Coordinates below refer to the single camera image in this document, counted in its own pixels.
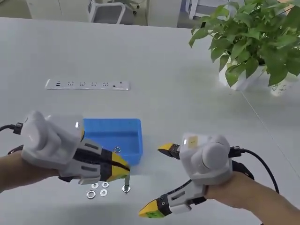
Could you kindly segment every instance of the white flower pot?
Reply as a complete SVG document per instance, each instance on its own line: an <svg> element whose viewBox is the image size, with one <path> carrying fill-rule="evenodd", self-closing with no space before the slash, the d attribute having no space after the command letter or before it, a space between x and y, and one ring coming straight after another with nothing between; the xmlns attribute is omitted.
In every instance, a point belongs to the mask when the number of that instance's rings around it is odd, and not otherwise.
<svg viewBox="0 0 300 225"><path fill-rule="evenodd" d="M224 66L224 68L219 73L219 81L224 85L228 86L225 72L227 70L227 64ZM250 76L248 79L246 79L246 72L244 71L238 78L238 81L230 87L233 90L246 90L247 88L251 87L253 83L264 73L263 67L258 67L257 70Z"/></svg>
<svg viewBox="0 0 300 225"><path fill-rule="evenodd" d="M287 92L287 90L289 90L297 81L298 81L298 77L296 77L295 75L288 73L286 78L278 83L275 84L271 87L271 94L279 97L282 96L283 94L285 94Z"/></svg>

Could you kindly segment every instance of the metal washer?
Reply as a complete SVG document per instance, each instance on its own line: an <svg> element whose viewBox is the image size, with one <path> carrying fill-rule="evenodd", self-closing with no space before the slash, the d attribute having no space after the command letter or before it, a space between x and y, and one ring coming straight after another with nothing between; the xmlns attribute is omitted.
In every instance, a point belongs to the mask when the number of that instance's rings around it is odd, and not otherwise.
<svg viewBox="0 0 300 225"><path fill-rule="evenodd" d="M115 147L115 148L113 149L113 152L115 152L115 153L120 153L120 152L121 152L121 148L120 148L120 147Z"/></svg>
<svg viewBox="0 0 300 225"><path fill-rule="evenodd" d="M98 183L95 183L95 184L92 184L92 189L97 189L99 187L99 184Z"/></svg>
<svg viewBox="0 0 300 225"><path fill-rule="evenodd" d="M125 191L125 185L123 185L123 187L122 187L122 191L124 192L124 193L126 193L126 191Z"/></svg>
<svg viewBox="0 0 300 225"><path fill-rule="evenodd" d="M103 187L103 188L108 188L108 186L109 186L109 183L108 183L108 182L103 182L103 183L102 183L102 187Z"/></svg>
<svg viewBox="0 0 300 225"><path fill-rule="evenodd" d="M95 196L96 196L96 192L94 192L94 191L89 191L89 192L86 194L86 197L87 197L88 199L93 199Z"/></svg>
<svg viewBox="0 0 300 225"><path fill-rule="evenodd" d="M107 196L107 190L106 189L102 189L101 191L100 191L100 195L102 196L102 197L105 197L105 196Z"/></svg>

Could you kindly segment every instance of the power strip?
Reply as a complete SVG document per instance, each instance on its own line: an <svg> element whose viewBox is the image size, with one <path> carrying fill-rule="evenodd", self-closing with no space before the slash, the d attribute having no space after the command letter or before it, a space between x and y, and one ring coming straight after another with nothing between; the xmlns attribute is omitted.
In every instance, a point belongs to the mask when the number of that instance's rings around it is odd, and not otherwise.
<svg viewBox="0 0 300 225"><path fill-rule="evenodd" d="M130 90L128 81L100 82L49 79L45 86L49 90Z"/></svg>

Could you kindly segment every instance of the wire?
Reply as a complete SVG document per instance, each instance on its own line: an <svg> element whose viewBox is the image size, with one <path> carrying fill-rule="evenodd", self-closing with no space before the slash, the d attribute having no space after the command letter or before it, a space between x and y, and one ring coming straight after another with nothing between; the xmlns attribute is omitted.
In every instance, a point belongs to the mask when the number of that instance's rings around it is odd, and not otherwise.
<svg viewBox="0 0 300 225"><path fill-rule="evenodd" d="M5 129L11 129L11 130L13 130L14 128L15 128L14 124L5 125L5 126L0 127L0 131L5 130Z"/></svg>
<svg viewBox="0 0 300 225"><path fill-rule="evenodd" d="M257 159L263 164L264 168L267 170L269 176L271 177L271 180L272 180L272 182L273 182L273 184L274 184L274 187L275 187L275 191L279 194L278 184L277 184L277 182L276 182L276 180L275 180L275 178L274 178L274 175L272 174L270 168L269 168L268 165L265 163L265 161L264 161L259 155L257 155L256 153L254 153L254 152L252 152L252 151L250 151L250 150L247 150L247 149L240 149L240 151L241 151L241 153L244 153L244 152L245 152L245 153L248 153L248 154L254 156L255 158L257 158Z"/></svg>

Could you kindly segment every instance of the blue plastic tray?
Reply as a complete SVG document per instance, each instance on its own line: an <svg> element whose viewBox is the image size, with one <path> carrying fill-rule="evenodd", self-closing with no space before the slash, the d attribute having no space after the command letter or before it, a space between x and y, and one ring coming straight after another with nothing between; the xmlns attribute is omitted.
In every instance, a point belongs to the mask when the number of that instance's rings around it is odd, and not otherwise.
<svg viewBox="0 0 300 225"><path fill-rule="evenodd" d="M137 165L143 154L142 127L139 119L84 119L84 137L104 149L119 153L130 165Z"/></svg>

